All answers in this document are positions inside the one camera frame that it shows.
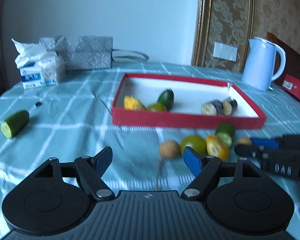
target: tablecloth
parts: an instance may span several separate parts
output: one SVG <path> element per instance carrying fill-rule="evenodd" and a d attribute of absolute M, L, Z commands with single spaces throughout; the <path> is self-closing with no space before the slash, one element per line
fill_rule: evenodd
<path fill-rule="evenodd" d="M 104 182 L 115 193 L 121 189 L 154 190 L 160 143 L 169 139 L 180 142 L 185 136 L 193 134 L 206 137 L 214 132 L 112 125 L 111 104 L 124 73 L 184 75 L 232 81 L 267 115 L 261 130 L 238 130 L 237 139 L 300 133 L 300 102 L 276 85 L 273 85 L 272 91 L 261 92 L 244 84 L 241 74 L 220 69 L 168 63 L 122 63 L 111 69 L 70 73 L 57 86 L 24 90 L 18 83 L 0 97 L 0 123 L 20 109 L 28 110 L 31 118 L 13 139 L 6 139 L 0 132 L 0 238 L 9 231 L 1 212 L 4 197 L 49 157 L 57 157 L 60 162 L 71 162 L 82 155 L 94 156 L 103 147 L 111 146 L 114 157 L 102 178 Z M 236 160 L 232 150 L 229 161 Z M 159 189 L 181 192 L 193 178 L 181 158 L 166 161 L 159 179 Z M 295 212 L 287 231 L 300 240 L 300 185 L 288 179 L 272 178 L 295 203 Z M 66 181 L 76 184 L 74 179 Z"/>

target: cucumber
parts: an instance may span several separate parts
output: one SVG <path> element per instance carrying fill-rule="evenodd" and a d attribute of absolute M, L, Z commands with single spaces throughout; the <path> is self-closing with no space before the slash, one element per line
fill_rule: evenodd
<path fill-rule="evenodd" d="M 0 130 L 6 138 L 11 139 L 26 126 L 29 117 L 29 112 L 26 110 L 16 112 L 1 123 Z"/>
<path fill-rule="evenodd" d="M 226 132 L 217 132 L 216 136 L 219 137 L 221 139 L 221 141 L 223 141 L 223 143 L 230 148 L 232 145 L 232 138 L 229 134 L 227 134 Z"/>
<path fill-rule="evenodd" d="M 170 111 L 174 103 L 174 93 L 171 89 L 166 89 L 158 97 L 157 103 L 163 104 L 167 111 Z"/>
<path fill-rule="evenodd" d="M 231 138 L 233 138 L 235 135 L 235 128 L 233 127 L 232 124 L 230 124 L 228 122 L 224 122 L 224 123 L 221 123 L 219 125 L 219 127 L 217 128 L 216 133 L 219 133 L 219 132 L 227 133 L 228 135 L 230 135 Z"/>

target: brown wooden furniture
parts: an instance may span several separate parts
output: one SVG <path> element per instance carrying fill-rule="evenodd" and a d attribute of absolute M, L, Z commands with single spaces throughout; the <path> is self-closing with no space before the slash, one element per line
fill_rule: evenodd
<path fill-rule="evenodd" d="M 283 48 L 284 51 L 286 52 L 286 57 L 287 57 L 284 72 L 276 81 L 274 81 L 274 83 L 281 86 L 286 74 L 293 76 L 297 79 L 300 79 L 300 54 L 296 52 L 293 48 L 285 44 L 283 41 L 279 40 L 274 34 L 269 32 L 267 33 L 267 37 L 269 41 L 278 44 L 281 48 Z M 279 54 L 277 54 L 274 72 L 277 71 L 279 65 L 280 65 L 280 56 Z"/>

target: wall switch panel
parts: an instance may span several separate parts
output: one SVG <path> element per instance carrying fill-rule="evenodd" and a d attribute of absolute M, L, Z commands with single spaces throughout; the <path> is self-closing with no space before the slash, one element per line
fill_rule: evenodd
<path fill-rule="evenodd" d="M 230 45 L 226 45 L 220 42 L 214 43 L 213 57 L 221 58 L 229 61 L 237 61 L 238 48 Z"/>

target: sliced eggplant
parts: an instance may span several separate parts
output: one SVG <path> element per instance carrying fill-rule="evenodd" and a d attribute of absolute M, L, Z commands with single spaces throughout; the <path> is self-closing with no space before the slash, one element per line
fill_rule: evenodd
<path fill-rule="evenodd" d="M 235 99 L 229 99 L 222 102 L 223 105 L 223 114 L 224 115 L 231 115 L 238 109 L 238 103 Z"/>
<path fill-rule="evenodd" d="M 223 104 L 219 100 L 213 100 L 211 102 L 205 103 L 201 107 L 201 113 L 203 115 L 219 115 L 223 114 Z"/>

